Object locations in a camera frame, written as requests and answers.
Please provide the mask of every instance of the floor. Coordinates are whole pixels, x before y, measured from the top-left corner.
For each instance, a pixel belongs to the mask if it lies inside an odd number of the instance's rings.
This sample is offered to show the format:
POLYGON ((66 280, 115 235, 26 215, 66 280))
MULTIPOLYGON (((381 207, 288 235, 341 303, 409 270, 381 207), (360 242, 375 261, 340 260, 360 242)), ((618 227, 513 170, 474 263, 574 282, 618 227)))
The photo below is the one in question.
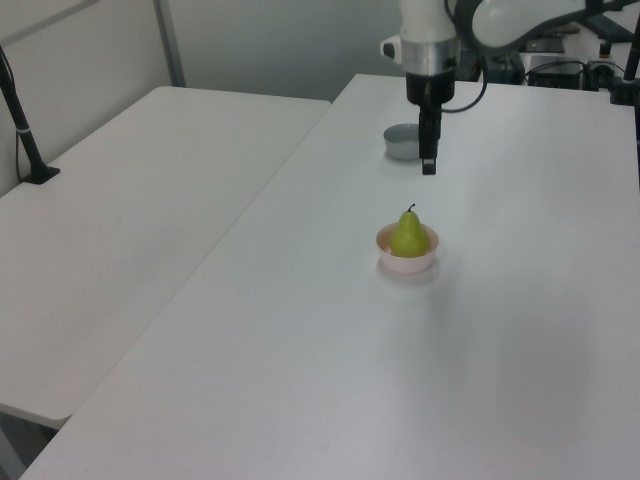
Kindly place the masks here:
POLYGON ((17 480, 47 446, 55 430, 0 413, 0 480, 17 480))

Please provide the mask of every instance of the pear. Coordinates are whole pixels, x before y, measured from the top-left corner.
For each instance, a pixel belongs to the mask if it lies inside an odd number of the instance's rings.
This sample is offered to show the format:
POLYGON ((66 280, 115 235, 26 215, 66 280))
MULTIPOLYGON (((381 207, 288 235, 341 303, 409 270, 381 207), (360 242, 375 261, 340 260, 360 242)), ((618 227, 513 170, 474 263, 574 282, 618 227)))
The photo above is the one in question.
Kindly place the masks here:
POLYGON ((411 209, 404 212, 398 222, 398 227, 391 235, 391 254, 396 257, 420 257, 431 249, 427 232, 420 224, 420 219, 411 209))

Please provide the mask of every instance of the bowl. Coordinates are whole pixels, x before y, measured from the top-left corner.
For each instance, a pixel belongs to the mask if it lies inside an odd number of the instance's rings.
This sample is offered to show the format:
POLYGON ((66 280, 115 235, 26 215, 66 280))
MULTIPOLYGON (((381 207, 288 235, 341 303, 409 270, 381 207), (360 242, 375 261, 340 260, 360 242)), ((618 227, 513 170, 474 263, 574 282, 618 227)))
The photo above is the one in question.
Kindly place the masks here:
POLYGON ((421 225, 422 228, 424 228, 425 232, 427 232, 427 236, 429 237, 429 241, 431 243, 431 250, 420 257, 405 258, 396 257, 395 255, 391 254, 391 235, 393 235, 393 232, 398 227, 397 223, 387 225, 378 232, 376 243, 378 244, 380 260, 382 261, 383 265, 395 272, 400 273, 417 273, 428 268, 429 265, 431 265, 436 255, 436 249, 440 244, 440 239, 438 238, 438 234, 431 227, 428 227, 424 224, 421 225))
POLYGON ((383 136, 390 157, 398 160, 417 160, 420 156, 417 124, 394 125, 387 128, 383 136))

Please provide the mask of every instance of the white wall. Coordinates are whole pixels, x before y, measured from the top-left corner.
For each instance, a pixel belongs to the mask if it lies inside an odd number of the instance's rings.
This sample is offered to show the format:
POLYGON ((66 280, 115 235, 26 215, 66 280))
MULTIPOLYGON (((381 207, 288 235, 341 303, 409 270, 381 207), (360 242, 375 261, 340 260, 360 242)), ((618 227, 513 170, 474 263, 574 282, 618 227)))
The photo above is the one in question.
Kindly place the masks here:
POLYGON ((189 87, 333 101, 356 73, 402 75, 378 53, 400 31, 398 0, 168 4, 189 87))
MULTIPOLYGON (((47 163, 153 88, 170 85, 152 0, 100 0, 4 50, 47 163)), ((0 195, 17 184, 14 136, 2 99, 0 195)))

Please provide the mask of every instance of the white tabletop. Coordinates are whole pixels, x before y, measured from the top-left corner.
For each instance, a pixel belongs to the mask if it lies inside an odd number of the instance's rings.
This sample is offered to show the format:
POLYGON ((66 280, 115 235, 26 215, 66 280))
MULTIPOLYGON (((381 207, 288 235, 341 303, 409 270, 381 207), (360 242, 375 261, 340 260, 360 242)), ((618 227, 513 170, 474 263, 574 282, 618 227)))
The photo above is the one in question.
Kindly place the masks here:
POLYGON ((328 106, 160 88, 0 199, 0 411, 62 425, 328 106))
POLYGON ((490 85, 423 177, 404 98, 349 84, 24 480, 635 478, 633 110, 490 85), (413 202, 441 247, 392 274, 413 202))

